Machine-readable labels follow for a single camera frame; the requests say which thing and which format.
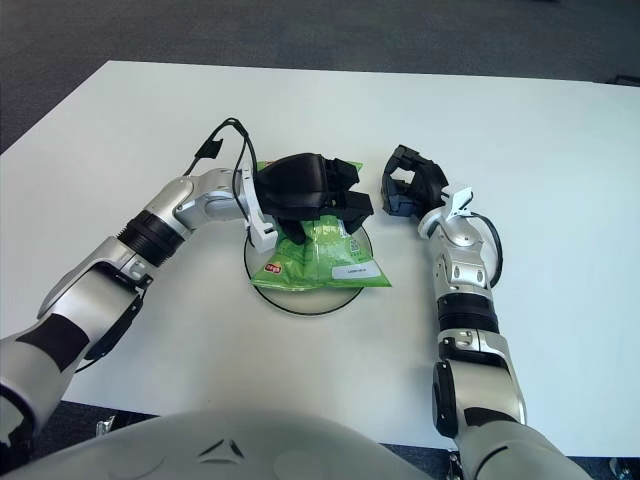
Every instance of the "glass plate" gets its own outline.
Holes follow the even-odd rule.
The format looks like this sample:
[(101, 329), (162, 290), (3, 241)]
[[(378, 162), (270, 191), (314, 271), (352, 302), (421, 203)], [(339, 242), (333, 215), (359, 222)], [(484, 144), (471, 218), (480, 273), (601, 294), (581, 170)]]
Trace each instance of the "glass plate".
[[(351, 236), (358, 242), (360, 248), (364, 248), (373, 256), (371, 240), (369, 240), (369, 235), (367, 235), (364, 228), (360, 227)], [(249, 243), (247, 237), (244, 242), (244, 266), (249, 279), (264, 267), (273, 252), (273, 250), (269, 250), (265, 253), (258, 253)], [(362, 291), (362, 287), (327, 287), (302, 292), (287, 292), (275, 288), (256, 287), (255, 285), (253, 287), (267, 302), (285, 312), (298, 315), (322, 315), (323, 313), (333, 312), (351, 302)]]

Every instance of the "black cable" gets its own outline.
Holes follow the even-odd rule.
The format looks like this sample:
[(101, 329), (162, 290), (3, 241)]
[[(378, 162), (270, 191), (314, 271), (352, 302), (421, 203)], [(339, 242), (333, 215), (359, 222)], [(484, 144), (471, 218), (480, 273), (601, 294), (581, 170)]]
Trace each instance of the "black cable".
[(182, 176), (191, 175), (191, 172), (193, 172), (193, 169), (196, 167), (200, 159), (205, 158), (205, 156), (203, 155), (210, 155), (213, 158), (215, 158), (215, 156), (218, 154), (218, 151), (220, 150), (220, 146), (222, 145), (222, 140), (219, 140), (214, 147), (211, 147), (210, 143), (214, 143), (215, 137), (218, 134), (218, 132), (220, 132), (220, 130), (229, 126), (233, 127), (244, 140), (244, 142), (242, 143), (242, 150), (240, 151), (240, 155), (238, 156), (238, 161), (236, 162), (236, 165), (233, 169), (233, 176), (231, 177), (231, 183), (232, 183), (231, 190), (233, 192), (233, 198), (236, 201), (238, 208), (240, 208), (240, 212), (242, 212), (242, 216), (244, 217), (245, 220), (248, 221), (249, 215), (247, 214), (246, 210), (242, 206), (242, 203), (240, 203), (240, 198), (238, 197), (238, 190), (236, 188), (236, 177), (238, 175), (238, 168), (240, 167), (240, 163), (242, 162), (242, 157), (244, 156), (244, 152), (247, 146), (249, 147), (249, 153), (251, 154), (251, 168), (252, 168), (252, 175), (254, 178), (256, 176), (256, 172), (258, 171), (258, 160), (256, 158), (256, 151), (253, 148), (253, 143), (251, 142), (251, 138), (249, 138), (249, 132), (247, 132), (247, 130), (244, 128), (244, 125), (242, 125), (242, 122), (240, 122), (240, 120), (238, 120), (237, 118), (229, 117), (220, 125), (218, 125), (216, 129), (211, 133), (211, 135), (209, 135), (209, 137), (204, 142), (202, 147), (198, 149), (198, 152), (196, 153), (195, 158), (193, 159), (193, 162), (191, 162), (191, 165), (189, 165), (189, 168), (187, 168), (187, 170), (184, 172)]
[(242, 216), (245, 218), (245, 220), (249, 220), (249, 216), (247, 215), (247, 212), (245, 212), (244, 207), (242, 206), (242, 203), (240, 203), (240, 199), (238, 198), (238, 191), (236, 189), (236, 176), (238, 175), (238, 167), (240, 167), (240, 162), (242, 161), (242, 157), (244, 156), (244, 150), (247, 146), (247, 140), (245, 139), (245, 141), (242, 143), (242, 150), (240, 150), (240, 155), (238, 156), (238, 161), (236, 162), (236, 166), (233, 168), (233, 175), (231, 176), (231, 191), (233, 192), (233, 198), (236, 201), (236, 204), (238, 205), (238, 208), (240, 209), (240, 211), (242, 212)]
[(489, 220), (487, 217), (485, 217), (484, 215), (471, 212), (471, 216), (479, 218), (485, 223), (485, 225), (491, 232), (491, 236), (493, 237), (493, 243), (496, 246), (496, 253), (498, 255), (498, 260), (496, 262), (496, 270), (493, 273), (493, 277), (491, 278), (491, 281), (489, 282), (489, 285), (491, 286), (491, 288), (493, 288), (498, 284), (498, 281), (500, 280), (500, 276), (502, 275), (502, 264), (504, 260), (503, 254), (502, 254), (502, 242), (500, 241), (500, 235), (498, 235), (498, 230), (496, 229), (493, 222)]
[(75, 373), (80, 373), (82, 370), (86, 370), (87, 368), (89, 368), (91, 365), (93, 365), (94, 363), (96, 363), (98, 360), (100, 360), (102, 357), (98, 357), (95, 360), (92, 360), (91, 362), (87, 363), (85, 366), (78, 368)]

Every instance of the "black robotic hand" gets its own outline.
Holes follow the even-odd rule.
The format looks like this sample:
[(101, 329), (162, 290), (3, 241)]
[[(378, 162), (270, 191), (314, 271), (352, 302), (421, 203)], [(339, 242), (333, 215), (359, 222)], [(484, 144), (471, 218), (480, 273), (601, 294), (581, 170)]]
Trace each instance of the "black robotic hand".
[(301, 220), (335, 215), (353, 233), (373, 214), (369, 195), (349, 191), (359, 180), (350, 163), (300, 153), (259, 171), (255, 188), (262, 211), (273, 215), (287, 237), (301, 245), (305, 241)]

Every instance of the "wire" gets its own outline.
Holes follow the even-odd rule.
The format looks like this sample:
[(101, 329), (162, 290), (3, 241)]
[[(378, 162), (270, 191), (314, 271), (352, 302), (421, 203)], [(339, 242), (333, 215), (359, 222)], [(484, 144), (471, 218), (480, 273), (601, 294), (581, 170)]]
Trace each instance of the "wire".
[(242, 150), (240, 150), (240, 155), (238, 156), (238, 161), (236, 162), (236, 166), (233, 168), (233, 175), (231, 176), (231, 191), (233, 192), (233, 198), (238, 204), (238, 208), (240, 208), (240, 211), (242, 212), (242, 216), (245, 218), (245, 220), (248, 221), (249, 216), (247, 215), (247, 212), (244, 210), (242, 203), (240, 203), (240, 199), (238, 198), (238, 191), (236, 189), (236, 176), (238, 175), (238, 167), (240, 167), (240, 162), (242, 161), (242, 157), (244, 156), (244, 150), (246, 146), (247, 146), (247, 141), (245, 140), (242, 143)]
[(493, 243), (495, 244), (496, 253), (498, 255), (498, 260), (496, 262), (496, 270), (493, 273), (493, 277), (491, 278), (491, 281), (489, 282), (489, 285), (491, 286), (491, 288), (493, 288), (500, 281), (500, 276), (502, 275), (502, 264), (503, 264), (503, 261), (504, 261), (503, 253), (502, 253), (502, 242), (500, 241), (500, 235), (498, 235), (498, 230), (496, 229), (496, 226), (493, 224), (493, 222), (491, 220), (489, 220), (487, 217), (485, 217), (484, 215), (480, 215), (478, 213), (471, 212), (471, 216), (479, 218), (480, 220), (482, 220), (485, 223), (485, 225), (487, 226), (487, 228), (489, 229), (489, 231), (491, 232), (491, 236), (493, 237)]
[[(251, 138), (249, 138), (249, 132), (247, 132), (247, 130), (244, 128), (244, 125), (242, 125), (242, 122), (240, 122), (240, 120), (238, 120), (237, 118), (229, 117), (216, 127), (216, 129), (211, 133), (211, 135), (209, 135), (204, 145), (207, 145), (209, 142), (213, 142), (218, 132), (220, 132), (225, 127), (233, 127), (244, 140), (244, 142), (242, 143), (242, 150), (240, 150), (240, 155), (238, 156), (238, 161), (236, 162), (236, 166), (233, 169), (233, 176), (231, 177), (231, 183), (232, 183), (231, 190), (233, 192), (233, 198), (236, 201), (238, 208), (240, 208), (240, 212), (242, 212), (242, 216), (244, 217), (245, 220), (249, 221), (249, 215), (247, 214), (247, 211), (242, 206), (242, 203), (240, 202), (240, 198), (238, 196), (238, 190), (236, 188), (236, 177), (238, 175), (238, 168), (240, 167), (240, 163), (242, 162), (242, 157), (244, 156), (244, 152), (247, 147), (249, 147), (249, 153), (251, 154), (251, 168), (252, 168), (252, 175), (254, 178), (256, 176), (256, 172), (258, 171), (258, 160), (256, 158), (256, 151), (253, 148), (253, 143), (251, 142)], [(203, 147), (200, 147), (200, 149), (198, 150), (198, 153), (200, 153), (200, 151), (203, 150)], [(182, 175), (183, 177), (187, 175), (191, 175), (191, 172), (193, 172), (193, 169), (196, 167), (200, 159), (204, 158), (203, 156), (198, 155), (198, 153), (196, 153), (196, 156), (191, 162), (191, 165), (189, 165), (189, 168), (187, 168), (187, 170)]]
[(74, 373), (74, 374), (75, 374), (75, 373), (80, 373), (82, 370), (86, 370), (86, 369), (87, 369), (87, 368), (89, 368), (91, 365), (93, 365), (93, 364), (94, 364), (94, 363), (96, 363), (98, 360), (100, 360), (101, 358), (102, 358), (102, 357), (98, 357), (98, 358), (96, 358), (95, 360), (91, 360), (89, 363), (87, 363), (86, 365), (84, 365), (84, 366), (82, 366), (82, 367), (78, 368), (78, 369), (77, 369), (75, 372), (73, 372), (73, 373)]

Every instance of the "black band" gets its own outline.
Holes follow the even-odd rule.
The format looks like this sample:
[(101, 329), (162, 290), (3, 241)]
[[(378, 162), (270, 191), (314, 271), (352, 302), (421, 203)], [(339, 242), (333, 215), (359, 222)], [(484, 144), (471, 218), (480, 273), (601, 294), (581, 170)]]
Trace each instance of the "black band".
[(433, 368), (433, 423), (438, 433), (453, 438), (458, 434), (456, 390), (449, 362), (436, 362)]
[(467, 425), (470, 427), (481, 427), (489, 422), (503, 421), (503, 422), (516, 422), (516, 419), (511, 415), (499, 412), (497, 410), (491, 410), (489, 408), (470, 407), (464, 410), (464, 419), (467, 421)]
[(493, 302), (473, 293), (450, 293), (438, 299), (440, 331), (470, 328), (500, 333)]
[(16, 338), (49, 355), (62, 372), (89, 343), (89, 337), (75, 323), (57, 313), (49, 316), (35, 329)]
[(180, 234), (147, 210), (127, 223), (118, 240), (156, 267), (176, 253), (184, 242)]

